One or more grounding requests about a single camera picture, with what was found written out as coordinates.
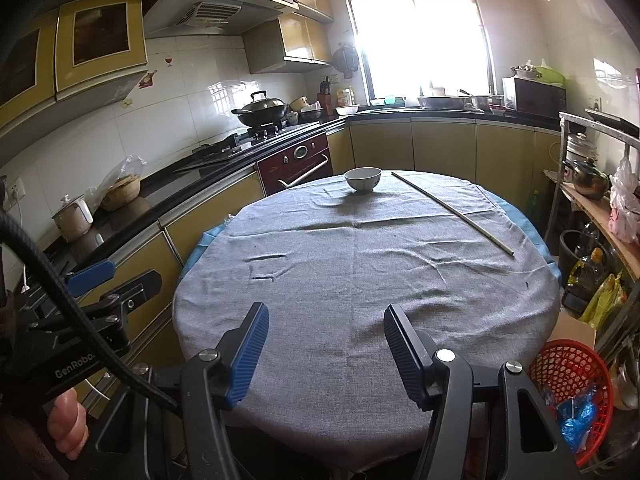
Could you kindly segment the person's left hand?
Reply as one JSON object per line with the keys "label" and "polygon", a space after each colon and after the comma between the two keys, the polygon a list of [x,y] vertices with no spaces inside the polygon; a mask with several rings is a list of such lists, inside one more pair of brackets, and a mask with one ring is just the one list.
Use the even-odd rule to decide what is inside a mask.
{"label": "person's left hand", "polygon": [[78,459],[87,443],[89,428],[86,410],[78,402],[74,388],[70,388],[54,400],[48,416],[48,431],[58,452],[69,460]]}

